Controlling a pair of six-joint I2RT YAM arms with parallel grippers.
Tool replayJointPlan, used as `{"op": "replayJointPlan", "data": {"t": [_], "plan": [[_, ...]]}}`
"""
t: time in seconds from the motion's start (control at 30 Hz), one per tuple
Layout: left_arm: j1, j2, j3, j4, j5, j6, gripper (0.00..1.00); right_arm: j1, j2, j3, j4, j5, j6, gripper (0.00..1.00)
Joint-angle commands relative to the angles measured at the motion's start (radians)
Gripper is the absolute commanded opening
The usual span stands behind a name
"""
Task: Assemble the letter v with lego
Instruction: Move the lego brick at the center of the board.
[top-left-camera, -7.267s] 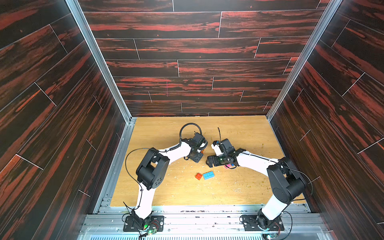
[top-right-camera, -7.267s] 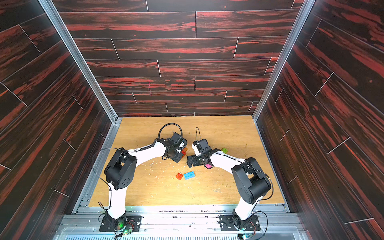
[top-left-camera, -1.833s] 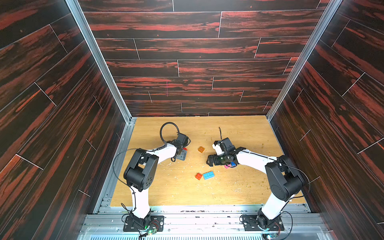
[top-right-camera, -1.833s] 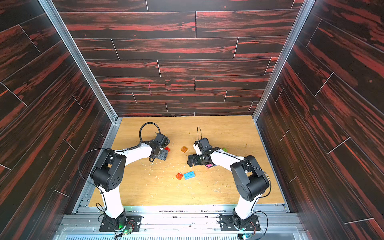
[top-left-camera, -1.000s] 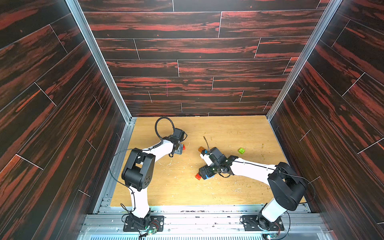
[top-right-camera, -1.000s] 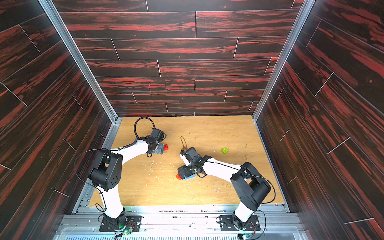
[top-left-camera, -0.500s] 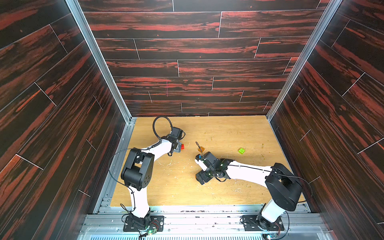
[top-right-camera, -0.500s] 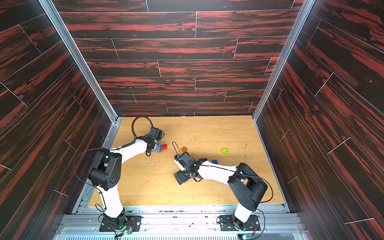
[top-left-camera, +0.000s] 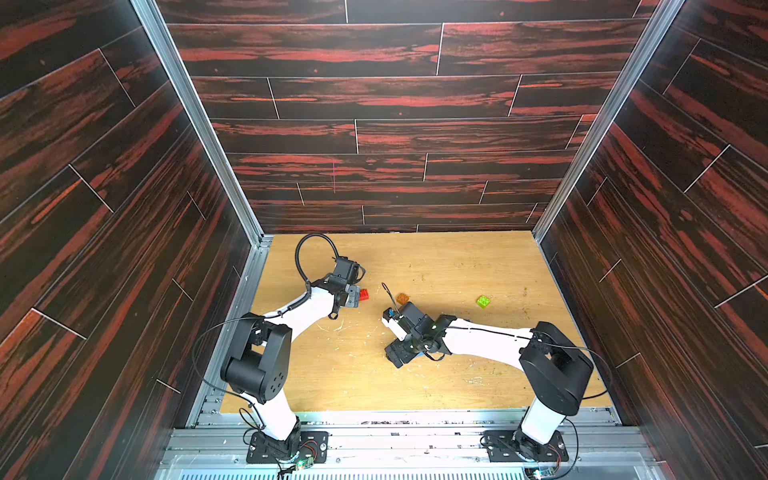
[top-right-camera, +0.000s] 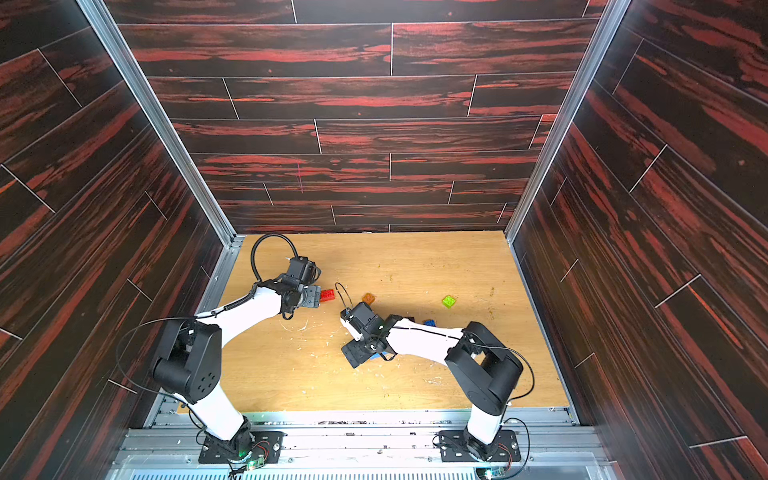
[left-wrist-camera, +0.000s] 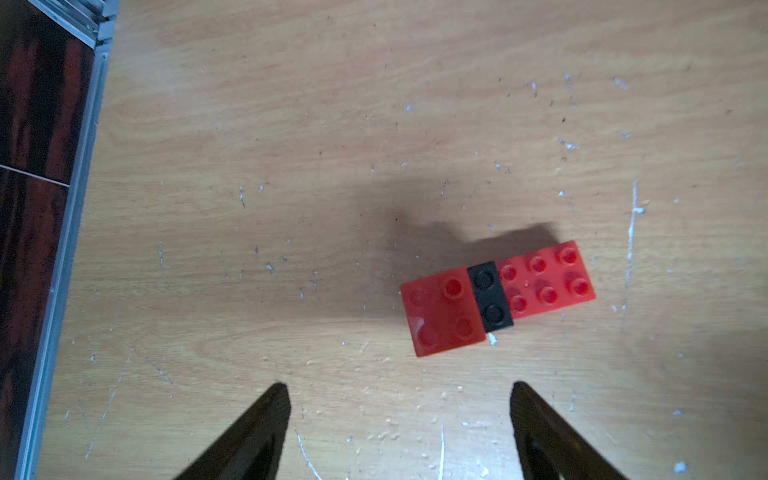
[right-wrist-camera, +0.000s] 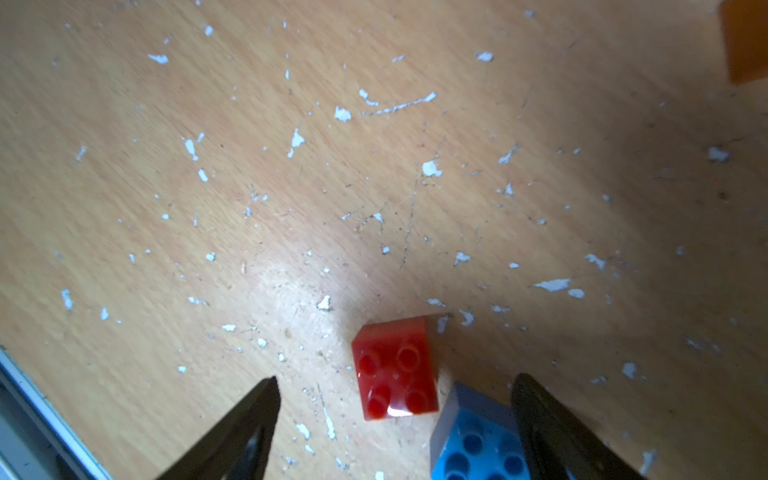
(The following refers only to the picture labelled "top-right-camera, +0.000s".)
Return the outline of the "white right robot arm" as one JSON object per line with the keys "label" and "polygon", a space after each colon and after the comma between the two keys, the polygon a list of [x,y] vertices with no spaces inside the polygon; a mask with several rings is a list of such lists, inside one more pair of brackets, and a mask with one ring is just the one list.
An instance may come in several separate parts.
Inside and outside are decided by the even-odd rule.
{"label": "white right robot arm", "polygon": [[399,315],[382,318],[364,302],[342,310],[340,322],[352,336],[342,353],[354,368],[375,356],[392,361],[399,355],[447,367],[472,405],[466,447],[480,456],[494,443],[524,365],[486,326],[472,321],[462,329],[439,328]]}

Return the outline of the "red 2x4 lego brick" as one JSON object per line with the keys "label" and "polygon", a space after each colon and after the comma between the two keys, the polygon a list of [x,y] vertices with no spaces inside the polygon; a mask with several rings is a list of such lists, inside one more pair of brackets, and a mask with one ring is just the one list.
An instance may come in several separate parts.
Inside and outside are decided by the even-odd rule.
{"label": "red 2x4 lego brick", "polygon": [[320,302],[328,302],[336,299],[336,292],[334,289],[322,290],[320,295]]}

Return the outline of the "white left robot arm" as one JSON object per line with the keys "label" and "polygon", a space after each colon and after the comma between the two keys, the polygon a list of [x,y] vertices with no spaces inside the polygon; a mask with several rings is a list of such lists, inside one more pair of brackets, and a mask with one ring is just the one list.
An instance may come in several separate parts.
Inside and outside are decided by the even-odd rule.
{"label": "white left robot arm", "polygon": [[238,300],[193,317],[174,317],[165,325],[153,363],[152,379],[184,402],[204,425],[206,440],[231,461],[255,447],[249,420],[222,386],[223,348],[258,323],[276,316],[290,319],[298,308],[319,306],[321,288],[264,281]]}

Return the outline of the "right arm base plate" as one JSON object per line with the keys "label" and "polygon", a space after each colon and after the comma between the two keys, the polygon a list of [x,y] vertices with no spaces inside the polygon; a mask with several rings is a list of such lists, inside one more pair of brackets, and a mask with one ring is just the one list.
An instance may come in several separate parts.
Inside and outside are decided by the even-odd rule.
{"label": "right arm base plate", "polygon": [[488,444],[463,430],[441,430],[433,437],[433,446],[439,450],[444,463],[460,462],[519,462],[521,452],[516,434],[501,429]]}

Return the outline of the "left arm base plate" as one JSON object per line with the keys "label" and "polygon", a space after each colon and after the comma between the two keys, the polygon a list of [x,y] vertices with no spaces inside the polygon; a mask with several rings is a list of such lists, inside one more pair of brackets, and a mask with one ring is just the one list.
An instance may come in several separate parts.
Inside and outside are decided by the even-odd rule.
{"label": "left arm base plate", "polygon": [[282,431],[241,431],[231,440],[224,441],[206,433],[198,462],[203,465],[260,467],[277,464],[281,455]]}

